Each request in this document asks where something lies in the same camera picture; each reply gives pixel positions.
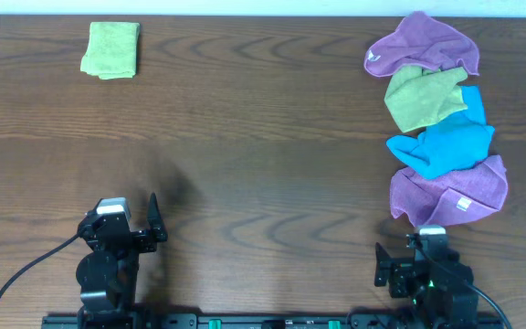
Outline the purple microfiber cloth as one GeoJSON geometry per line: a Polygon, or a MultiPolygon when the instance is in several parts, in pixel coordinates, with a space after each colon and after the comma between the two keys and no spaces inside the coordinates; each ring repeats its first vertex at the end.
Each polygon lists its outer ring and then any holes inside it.
{"type": "Polygon", "coordinates": [[[390,185],[393,218],[415,226],[467,224],[500,211],[509,191],[502,158],[492,155],[468,170],[425,179],[414,169],[397,171],[390,185]]]}

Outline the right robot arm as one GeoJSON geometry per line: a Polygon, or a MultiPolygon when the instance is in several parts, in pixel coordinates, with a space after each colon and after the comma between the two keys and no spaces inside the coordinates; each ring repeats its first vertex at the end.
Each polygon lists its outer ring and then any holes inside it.
{"type": "Polygon", "coordinates": [[[408,298],[412,305],[388,321],[389,328],[474,328],[478,323],[478,295],[468,285],[473,271],[459,262],[445,233],[414,233],[407,237],[411,258],[393,258],[375,244],[374,285],[386,286],[392,298],[408,298]]]}

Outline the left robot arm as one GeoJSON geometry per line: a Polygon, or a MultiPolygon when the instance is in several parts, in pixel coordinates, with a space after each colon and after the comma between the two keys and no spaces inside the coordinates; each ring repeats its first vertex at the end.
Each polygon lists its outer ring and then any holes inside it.
{"type": "Polygon", "coordinates": [[[82,301],[78,328],[153,328],[159,324],[149,309],[135,303],[140,256],[155,252],[168,239],[156,194],[148,202],[148,228],[132,231],[130,219],[126,198],[102,198],[79,223],[78,236],[91,253],[76,269],[82,301]]]}

